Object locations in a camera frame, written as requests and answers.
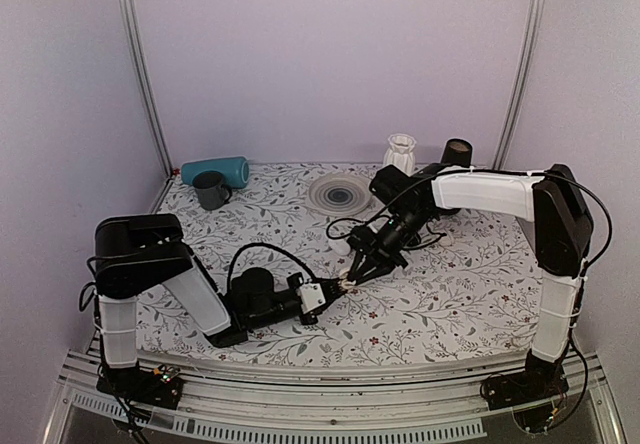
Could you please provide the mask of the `beige earbud charging case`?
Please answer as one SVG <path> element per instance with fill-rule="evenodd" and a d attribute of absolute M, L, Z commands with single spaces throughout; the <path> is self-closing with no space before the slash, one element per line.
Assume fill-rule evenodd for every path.
<path fill-rule="evenodd" d="M 342 289 L 350 289 L 354 286 L 354 283 L 348 279 L 348 273 L 343 273 L 340 275 L 339 286 Z"/>

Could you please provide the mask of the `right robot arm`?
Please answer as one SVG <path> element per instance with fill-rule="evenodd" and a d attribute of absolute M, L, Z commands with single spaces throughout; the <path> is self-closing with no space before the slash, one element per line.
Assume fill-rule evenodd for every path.
<path fill-rule="evenodd" d="M 469 209 L 509 215 L 534 226 L 541 270 L 539 319 L 522 371 L 487 378 L 481 396 L 490 409 L 564 393 L 562 362 L 581 311 L 593 219 L 570 169 L 491 171 L 431 164 L 409 176 L 393 165 L 379 170 L 369 189 L 391 214 L 379 230 L 356 226 L 347 239 L 355 252 L 341 281 L 360 285 L 407 262 L 402 249 L 445 211 Z"/>

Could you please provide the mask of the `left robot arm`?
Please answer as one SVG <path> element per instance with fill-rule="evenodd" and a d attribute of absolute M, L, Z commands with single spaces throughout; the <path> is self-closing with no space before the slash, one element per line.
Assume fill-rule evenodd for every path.
<path fill-rule="evenodd" d="M 289 276 L 281 291 L 268 270 L 254 267 L 230 280 L 221 292 L 184 242 L 173 214 L 108 218 L 96 227 L 94 238 L 94 254 L 87 261 L 93 294 L 80 297 L 79 307 L 94 307 L 100 334 L 96 388 L 123 404 L 175 409 L 182 395 L 184 382 L 177 369 L 145 371 L 139 364 L 137 305 L 149 289 L 163 286 L 216 348 L 244 343 L 251 331 L 292 318 L 314 325 L 318 315 L 346 292 L 339 280 L 321 279 L 308 267 Z"/>

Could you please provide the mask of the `white oval earbud case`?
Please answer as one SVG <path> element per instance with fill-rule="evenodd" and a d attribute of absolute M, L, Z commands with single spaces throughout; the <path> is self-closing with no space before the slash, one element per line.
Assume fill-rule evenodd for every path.
<path fill-rule="evenodd" d="M 350 246 L 342 240 L 331 241 L 330 245 L 333 251 L 340 256 L 348 256 L 351 252 Z"/>

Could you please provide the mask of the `spiral patterned plate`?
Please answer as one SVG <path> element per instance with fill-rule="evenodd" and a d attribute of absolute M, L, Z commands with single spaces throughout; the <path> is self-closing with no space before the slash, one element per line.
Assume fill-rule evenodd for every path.
<path fill-rule="evenodd" d="M 369 181 L 361 176 L 334 173 L 312 181 L 306 194 L 306 205 L 333 217 L 353 217 L 370 204 Z"/>

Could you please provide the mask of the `floral patterned table mat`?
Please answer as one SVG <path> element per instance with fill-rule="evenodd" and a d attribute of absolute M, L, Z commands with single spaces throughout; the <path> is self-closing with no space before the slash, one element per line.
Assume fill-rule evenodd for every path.
<path fill-rule="evenodd" d="M 231 202 L 203 210 L 193 188 L 175 180 L 159 211 L 176 215 L 186 242 L 214 281 L 251 267 L 268 269 L 278 288 L 311 269 L 333 277 L 348 267 L 329 237 L 347 230 L 306 205 L 312 181 L 334 173 L 370 179 L 364 164 L 265 164 Z M 252 331 L 245 343 L 217 349 L 163 287 L 143 293 L 137 345 L 151 353 L 225 363 L 299 367 L 425 364 L 549 352 L 565 336 L 564 289 L 547 279 L 518 223 L 510 216 L 463 210 L 434 222 L 437 243 L 407 255 L 408 266 L 338 299 L 316 325 L 297 319 Z"/>

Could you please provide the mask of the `white ribbed vase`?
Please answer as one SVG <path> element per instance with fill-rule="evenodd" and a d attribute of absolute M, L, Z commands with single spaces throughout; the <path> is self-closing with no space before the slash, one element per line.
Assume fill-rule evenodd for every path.
<path fill-rule="evenodd" d="M 393 165 L 406 175 L 411 175 L 415 167 L 414 150 L 416 144 L 416 139 L 410 135 L 402 133 L 390 135 L 383 166 Z"/>

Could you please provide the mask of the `black cylindrical cup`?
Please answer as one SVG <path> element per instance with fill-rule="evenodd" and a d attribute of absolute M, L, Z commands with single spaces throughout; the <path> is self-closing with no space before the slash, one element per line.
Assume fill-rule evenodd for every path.
<path fill-rule="evenodd" d="M 443 149 L 440 162 L 447 165 L 469 167 L 471 165 L 473 146 L 460 138 L 449 139 Z"/>

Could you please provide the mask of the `teal cylindrical speaker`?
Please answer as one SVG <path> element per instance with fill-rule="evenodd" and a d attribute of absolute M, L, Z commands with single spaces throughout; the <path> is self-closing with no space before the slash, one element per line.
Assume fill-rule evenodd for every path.
<path fill-rule="evenodd" d="M 180 169 L 181 180 L 186 185 L 192 185 L 194 179 L 205 172 L 222 174 L 226 183 L 234 189 L 245 188 L 250 177 L 248 160 L 243 156 L 236 156 L 185 163 Z"/>

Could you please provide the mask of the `dark grey mug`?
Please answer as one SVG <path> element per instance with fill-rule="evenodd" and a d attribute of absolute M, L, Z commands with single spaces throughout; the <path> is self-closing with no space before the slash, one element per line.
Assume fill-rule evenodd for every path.
<path fill-rule="evenodd" d="M 232 198 L 231 187 L 226 183 L 224 175 L 217 171 L 198 174 L 192 185 L 200 206 L 207 211 L 223 207 Z"/>

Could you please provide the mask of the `front aluminium rail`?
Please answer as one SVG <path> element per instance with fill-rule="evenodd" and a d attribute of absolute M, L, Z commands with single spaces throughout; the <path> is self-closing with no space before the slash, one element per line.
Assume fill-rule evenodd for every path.
<path fill-rule="evenodd" d="M 564 363 L 569 392 L 559 426 L 521 429 L 542 403 L 491 409 L 482 382 L 519 371 L 522 353 L 389 367 L 289 367 L 141 352 L 140 364 L 176 366 L 176 410 L 145 407 L 150 443 L 628 443 L 594 353 Z"/>

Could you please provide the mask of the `right aluminium frame post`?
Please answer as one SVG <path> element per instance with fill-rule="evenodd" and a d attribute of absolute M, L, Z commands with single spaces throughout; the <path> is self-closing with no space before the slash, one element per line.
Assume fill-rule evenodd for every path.
<path fill-rule="evenodd" d="M 544 13 L 545 0 L 529 0 L 521 51 L 516 67 L 516 74 L 507 105 L 505 120 L 502 126 L 498 146 L 491 167 L 505 167 L 511 144 L 521 113 L 531 65 Z"/>

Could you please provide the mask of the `aluminium frame post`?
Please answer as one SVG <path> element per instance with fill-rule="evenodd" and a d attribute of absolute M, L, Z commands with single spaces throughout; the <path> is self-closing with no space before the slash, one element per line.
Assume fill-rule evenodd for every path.
<path fill-rule="evenodd" d="M 162 129 L 160 116 L 153 93 L 151 78 L 147 68 L 143 43 L 137 19 L 135 0 L 118 0 L 128 47 L 131 54 L 134 74 L 142 99 L 143 109 L 149 124 L 152 143 L 163 173 L 167 177 L 173 175 L 173 164 L 169 154 L 166 138 Z"/>
<path fill-rule="evenodd" d="M 531 65 L 544 13 L 545 0 L 529 0 L 521 51 L 516 67 L 516 74 L 507 105 L 505 120 L 502 126 L 498 146 L 491 167 L 505 167 L 511 144 L 521 113 Z"/>

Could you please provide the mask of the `left aluminium frame post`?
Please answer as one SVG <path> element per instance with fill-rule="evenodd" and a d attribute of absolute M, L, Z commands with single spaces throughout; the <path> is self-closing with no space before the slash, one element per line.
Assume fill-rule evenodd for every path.
<path fill-rule="evenodd" d="M 163 173 L 167 177 L 173 175 L 173 164 L 169 154 L 166 138 L 162 129 L 160 116 L 153 93 L 151 78 L 147 68 L 143 43 L 137 19 L 135 0 L 118 0 L 128 47 L 131 54 L 134 74 L 142 99 L 143 109 L 149 124 L 152 143 Z"/>

